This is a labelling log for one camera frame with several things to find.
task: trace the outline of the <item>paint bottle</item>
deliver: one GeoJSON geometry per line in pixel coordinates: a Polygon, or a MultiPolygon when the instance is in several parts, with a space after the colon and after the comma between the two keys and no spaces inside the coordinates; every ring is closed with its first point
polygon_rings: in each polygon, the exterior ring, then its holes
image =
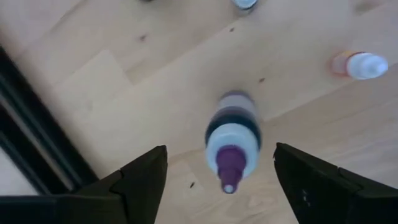
{"type": "Polygon", "coordinates": [[[225,94],[206,130],[206,159],[220,178],[221,188],[232,194],[239,182],[256,168],[261,148],[257,111],[241,91],[225,94]]]}
{"type": "Polygon", "coordinates": [[[241,15],[250,13],[257,3],[257,0],[232,0],[235,6],[239,9],[241,15]]]}
{"type": "Polygon", "coordinates": [[[375,54],[345,51],[332,59],[331,70],[341,76],[365,80],[385,74],[388,62],[375,54]]]}

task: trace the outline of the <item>purple nozzle tip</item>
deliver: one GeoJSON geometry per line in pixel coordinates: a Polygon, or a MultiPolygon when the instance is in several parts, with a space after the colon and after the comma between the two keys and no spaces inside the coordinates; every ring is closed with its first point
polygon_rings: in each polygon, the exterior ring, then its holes
{"type": "Polygon", "coordinates": [[[233,194],[246,167],[246,157],[238,146],[223,146],[217,153],[216,163],[221,188],[227,194],[233,194]]]}

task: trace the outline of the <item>wooden floor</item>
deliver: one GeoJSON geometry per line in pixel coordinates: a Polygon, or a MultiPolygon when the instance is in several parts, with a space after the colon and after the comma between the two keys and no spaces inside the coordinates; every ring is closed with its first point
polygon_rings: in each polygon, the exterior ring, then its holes
{"type": "MultiPolygon", "coordinates": [[[[276,142],[398,187],[397,0],[260,0],[246,17],[229,0],[0,0],[0,21],[1,45],[100,177],[168,146],[157,223],[296,223],[276,142]],[[389,72],[331,75],[346,49],[385,56],[389,72]],[[225,195],[204,132],[234,89],[255,99],[264,147],[225,195]]],[[[4,154],[0,176],[0,194],[35,194],[4,154]]]]}

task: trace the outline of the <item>purple bottle cap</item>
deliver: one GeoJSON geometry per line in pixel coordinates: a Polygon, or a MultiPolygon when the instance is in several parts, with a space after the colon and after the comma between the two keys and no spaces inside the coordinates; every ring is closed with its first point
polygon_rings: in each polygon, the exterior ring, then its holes
{"type": "Polygon", "coordinates": [[[217,153],[216,163],[221,188],[227,194],[234,193],[246,167],[243,150],[238,146],[223,146],[217,153]]]}

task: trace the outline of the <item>black metal bar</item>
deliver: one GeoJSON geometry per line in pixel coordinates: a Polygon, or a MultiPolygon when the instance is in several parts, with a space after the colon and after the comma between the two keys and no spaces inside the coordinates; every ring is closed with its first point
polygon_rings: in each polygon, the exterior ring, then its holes
{"type": "Polygon", "coordinates": [[[2,48],[0,48],[0,94],[24,122],[43,150],[57,163],[71,183],[72,190],[98,180],[2,48]]]}
{"type": "Polygon", "coordinates": [[[0,124],[1,148],[14,161],[37,193],[51,195],[68,192],[65,184],[2,106],[0,106],[0,124]]]}

